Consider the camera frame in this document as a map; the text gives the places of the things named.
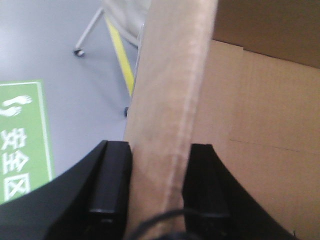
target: white chinese characters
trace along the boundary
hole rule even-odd
[[[2,173],[19,173],[25,164],[29,161],[29,157],[20,149],[26,146],[27,135],[24,128],[14,128],[7,132],[3,130],[0,132],[1,137],[1,151],[2,153]],[[30,192],[30,178],[29,174],[18,174],[8,176],[4,179],[4,200],[8,201],[17,193],[27,194]]]

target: chair leg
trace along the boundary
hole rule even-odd
[[[86,40],[86,38],[88,37],[88,35],[92,32],[92,30],[95,28],[98,20],[102,17],[102,15],[104,14],[104,10],[102,7],[100,7],[96,13],[94,14],[93,18],[91,19],[91,21],[89,22],[88,26],[86,27],[86,29],[84,30],[83,34],[81,35],[81,37],[79,38],[78,42],[76,43],[73,53],[74,55],[76,55],[77,57],[82,57],[84,56],[85,52],[84,50],[81,48],[82,44],[84,43],[84,41]]]

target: brown cardboard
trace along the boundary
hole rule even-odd
[[[213,39],[320,68],[320,1],[219,0]]]
[[[193,141],[289,232],[320,239],[320,70],[212,41]]]
[[[277,23],[274,35],[270,25],[262,24],[269,14],[261,14],[260,21],[256,13],[242,9],[234,15],[245,19],[223,18],[222,9],[228,4],[230,9],[240,7],[239,2],[247,6],[252,1],[221,0],[216,17],[218,1],[151,4],[124,138],[133,151],[128,232],[156,213],[182,207],[190,144],[203,143],[213,144],[230,172],[283,227],[300,239],[320,240],[320,70],[306,66],[319,67],[320,50],[314,44],[319,31],[312,34],[315,25],[306,19],[306,31],[298,22],[295,34],[302,30],[309,40],[300,36],[291,41],[285,35],[294,36],[293,28],[278,33],[292,17]],[[256,1],[257,13],[274,9],[272,22],[298,14],[297,6],[299,16],[319,17],[309,9],[317,9],[316,1],[306,6],[303,0],[290,2],[292,6],[287,0],[270,1],[280,8],[266,2]],[[243,22],[252,22],[248,31],[240,31],[246,35],[244,42],[238,41],[239,35],[230,42],[255,44],[258,50],[244,48],[305,65],[242,46],[209,43],[212,19],[217,33],[225,24],[232,38],[232,22],[240,30],[245,29]],[[170,221],[150,234],[180,227],[181,222]]]
[[[214,3],[156,0],[149,9],[124,137],[133,152],[128,232],[154,214],[182,206]],[[177,224],[160,225],[152,233]]]

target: white footprint icon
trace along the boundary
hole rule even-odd
[[[22,107],[20,106],[12,106],[8,109],[0,109],[0,116],[4,117],[12,117],[21,113]]]
[[[12,104],[20,104],[20,105],[24,105],[24,104],[30,104],[32,103],[32,98],[28,95],[21,95],[21,96],[16,96],[15,98],[6,100],[2,103],[3,106],[7,107],[10,106]]]

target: yellow floor line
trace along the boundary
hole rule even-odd
[[[134,74],[132,72],[125,47],[122,43],[118,30],[111,24],[107,17],[105,18],[105,21],[110,32],[113,47],[121,67],[126,87],[128,88],[129,95],[131,96],[134,89]]]

